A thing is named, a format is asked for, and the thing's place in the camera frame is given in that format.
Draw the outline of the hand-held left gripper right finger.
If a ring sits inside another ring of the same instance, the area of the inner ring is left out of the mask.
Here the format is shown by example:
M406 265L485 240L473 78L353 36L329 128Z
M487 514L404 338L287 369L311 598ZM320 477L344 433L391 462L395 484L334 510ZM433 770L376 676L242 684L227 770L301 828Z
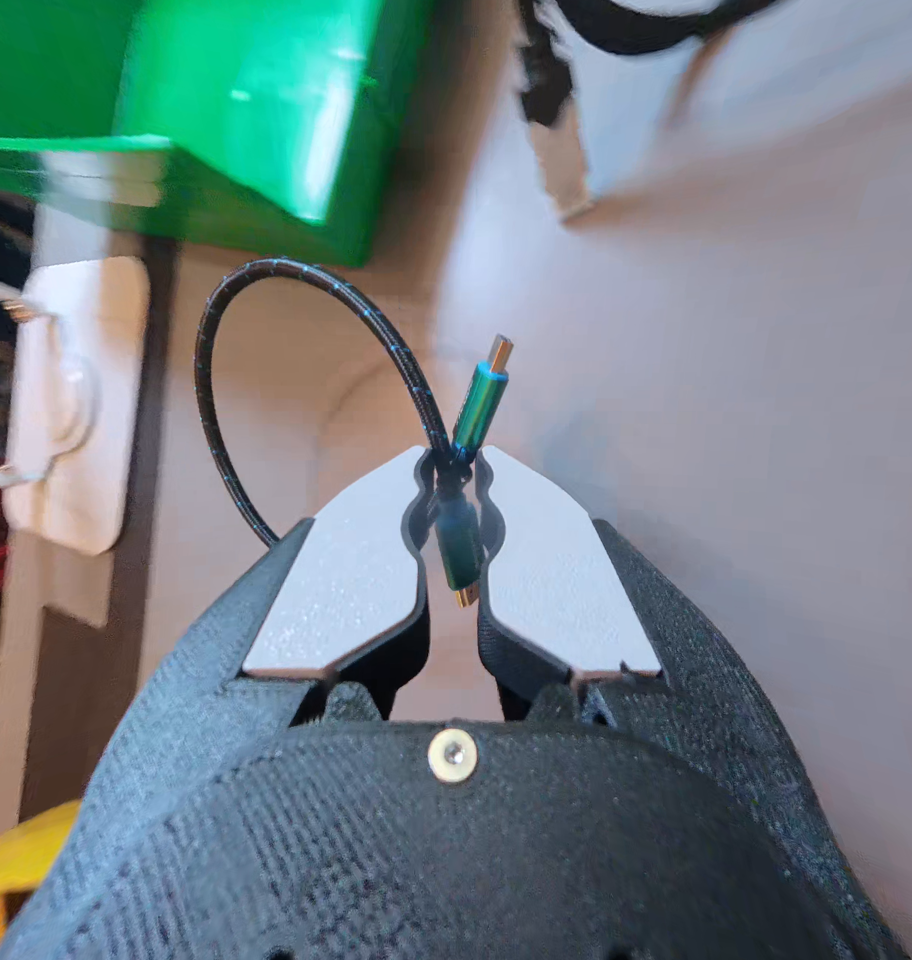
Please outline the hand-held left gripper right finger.
M507 689L662 671L590 514L534 469L487 446L477 460L486 562L484 665Z

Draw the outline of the black braided cable silver plug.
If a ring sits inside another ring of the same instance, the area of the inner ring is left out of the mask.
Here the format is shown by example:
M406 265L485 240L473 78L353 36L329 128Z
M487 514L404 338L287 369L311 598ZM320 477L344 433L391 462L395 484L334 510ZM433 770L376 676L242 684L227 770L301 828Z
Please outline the black braided cable silver plug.
M545 14L547 7L555 7L583 42L611 57L654 56L698 42L670 108L670 117L677 118L732 32L776 5L776 1L721 1L706 10L666 13L611 1L513 2L520 28L515 49L522 70L516 99L559 221L590 210L593 198L573 70L569 58L558 51L558 31Z

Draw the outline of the yellow plastic bin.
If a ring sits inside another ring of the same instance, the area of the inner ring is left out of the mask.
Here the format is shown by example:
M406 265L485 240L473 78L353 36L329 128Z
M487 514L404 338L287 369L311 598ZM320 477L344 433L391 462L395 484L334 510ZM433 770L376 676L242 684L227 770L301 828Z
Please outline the yellow plastic bin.
M70 800L0 834L0 896L39 887L62 851L81 807Z

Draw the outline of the black HDMI cable green plug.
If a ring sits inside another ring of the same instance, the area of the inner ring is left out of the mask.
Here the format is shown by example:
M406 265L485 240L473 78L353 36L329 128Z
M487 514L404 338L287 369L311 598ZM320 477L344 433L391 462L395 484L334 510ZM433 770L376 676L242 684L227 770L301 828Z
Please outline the black HDMI cable green plug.
M484 547L475 510L464 494L509 383L512 342L495 337L486 359L474 368L453 432L444 426L435 395L403 336L383 311L348 281L329 270L290 258L261 258L225 276L202 311L194 347L198 416L214 464L236 509L264 546L279 537L255 509L230 459L219 425L212 384L215 340L223 314L235 297L257 282L282 279L312 286L339 301L359 319L390 356L414 405L435 472L435 486L423 513L437 533L446 580L462 609L480 594Z

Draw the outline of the green plastic bin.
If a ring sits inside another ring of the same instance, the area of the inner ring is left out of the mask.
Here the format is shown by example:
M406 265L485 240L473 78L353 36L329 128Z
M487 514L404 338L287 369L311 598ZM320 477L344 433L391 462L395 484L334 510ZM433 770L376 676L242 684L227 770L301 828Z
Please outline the green plastic bin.
M0 191L361 267L434 5L0 1Z

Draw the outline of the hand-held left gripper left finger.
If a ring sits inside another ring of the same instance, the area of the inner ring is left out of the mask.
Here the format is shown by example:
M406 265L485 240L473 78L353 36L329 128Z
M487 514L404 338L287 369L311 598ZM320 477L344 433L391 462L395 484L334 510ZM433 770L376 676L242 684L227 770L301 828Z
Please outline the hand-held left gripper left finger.
M322 507L244 659L259 679L401 689L425 666L430 453L410 447Z

